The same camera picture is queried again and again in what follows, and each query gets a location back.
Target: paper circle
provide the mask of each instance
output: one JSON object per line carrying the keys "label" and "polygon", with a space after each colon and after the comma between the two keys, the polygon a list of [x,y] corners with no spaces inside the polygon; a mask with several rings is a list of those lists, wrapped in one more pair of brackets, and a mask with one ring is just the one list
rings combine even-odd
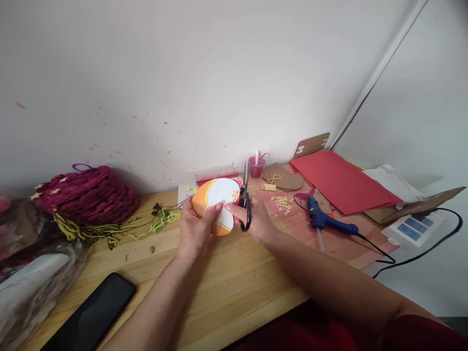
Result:
{"label": "paper circle", "polygon": [[[235,203],[239,198],[239,184],[228,178],[215,178],[203,184],[192,199],[194,211],[198,218],[205,215],[208,207],[221,202]],[[223,236],[229,234],[234,226],[234,217],[224,207],[211,225],[211,234]]]}

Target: blue glue gun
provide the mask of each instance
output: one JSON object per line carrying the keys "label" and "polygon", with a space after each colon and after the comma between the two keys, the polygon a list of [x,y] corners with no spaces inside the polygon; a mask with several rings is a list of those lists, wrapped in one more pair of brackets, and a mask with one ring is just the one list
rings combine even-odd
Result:
{"label": "blue glue gun", "polygon": [[309,196],[307,208],[309,209],[309,217],[312,218],[311,224],[313,228],[324,229],[325,227],[330,227],[344,234],[360,236],[359,228],[356,225],[346,224],[326,215],[320,209],[317,200],[313,196]]}

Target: smartphone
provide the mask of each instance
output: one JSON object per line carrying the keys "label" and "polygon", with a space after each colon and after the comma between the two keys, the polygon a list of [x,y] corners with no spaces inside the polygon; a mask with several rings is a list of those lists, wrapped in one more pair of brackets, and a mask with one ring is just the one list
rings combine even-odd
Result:
{"label": "smartphone", "polygon": [[41,350],[95,350],[135,292],[135,286],[121,275],[109,274]]}

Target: extension socket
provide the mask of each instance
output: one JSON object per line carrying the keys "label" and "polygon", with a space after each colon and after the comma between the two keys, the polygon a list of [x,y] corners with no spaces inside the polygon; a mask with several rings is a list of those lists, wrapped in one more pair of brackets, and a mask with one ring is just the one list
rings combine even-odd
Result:
{"label": "extension socket", "polygon": [[403,250],[421,247],[446,218],[431,212],[425,217],[408,215],[382,230],[382,234],[393,245]]}

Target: pink cup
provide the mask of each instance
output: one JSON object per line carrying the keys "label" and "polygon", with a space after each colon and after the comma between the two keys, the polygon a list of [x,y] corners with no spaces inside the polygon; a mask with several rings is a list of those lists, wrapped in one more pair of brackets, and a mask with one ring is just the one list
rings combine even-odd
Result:
{"label": "pink cup", "polygon": [[255,166],[255,156],[249,158],[249,173],[251,177],[258,178],[262,175],[263,166],[265,166],[265,159],[260,158],[258,164]]}

